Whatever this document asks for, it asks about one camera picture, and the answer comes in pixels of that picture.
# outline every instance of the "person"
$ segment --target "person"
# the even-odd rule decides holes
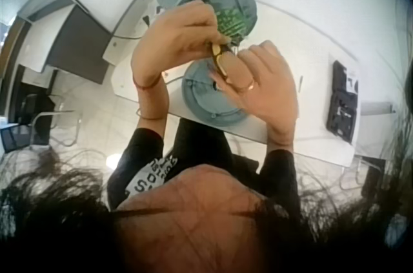
[[[220,65],[228,79],[211,73],[231,102],[267,124],[260,173],[236,162],[222,131],[186,119],[163,157],[169,97],[162,72],[210,57],[211,45],[226,43],[213,8],[202,1],[160,16],[132,56],[139,122],[107,189],[96,173],[61,171],[47,157],[3,189],[1,255],[10,268],[279,272],[313,263],[317,270],[405,265],[409,213],[397,239],[386,240],[399,216],[401,167],[379,199],[338,209],[299,197],[296,88],[270,41],[224,53]]]

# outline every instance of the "black sleeve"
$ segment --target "black sleeve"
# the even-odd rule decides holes
[[[108,202],[115,209],[126,199],[125,188],[145,165],[155,158],[162,158],[162,137],[149,129],[136,129],[116,170],[108,181]]]
[[[298,216],[300,204],[294,155],[287,150],[271,151],[259,176],[264,195],[273,197],[290,215]]]

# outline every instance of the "hand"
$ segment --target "hand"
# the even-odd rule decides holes
[[[148,86],[160,73],[196,59],[210,57],[210,43],[229,38],[217,30],[214,9],[200,0],[162,14],[134,50],[132,72],[137,84]]]
[[[280,147],[292,147],[298,115],[297,94],[291,70],[270,41],[237,57],[224,53],[220,65],[228,75],[211,77],[234,104],[267,123],[268,136]]]

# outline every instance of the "blue disc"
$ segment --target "blue disc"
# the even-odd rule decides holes
[[[194,61],[182,81],[185,104],[200,120],[214,126],[231,126],[247,117],[236,108],[210,78],[214,67],[212,59]]]

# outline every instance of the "dark hair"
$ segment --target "dark hair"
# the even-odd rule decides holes
[[[255,219],[268,271],[406,269],[413,250],[411,136],[407,116],[395,136],[391,169],[373,198],[337,208],[327,205],[326,192],[323,197],[306,193],[299,218],[288,216],[275,199],[264,201]],[[99,172],[62,171],[51,152],[41,160],[1,192],[2,267],[126,271],[114,227],[117,216],[105,205]],[[398,217],[404,218],[402,230],[389,240]]]

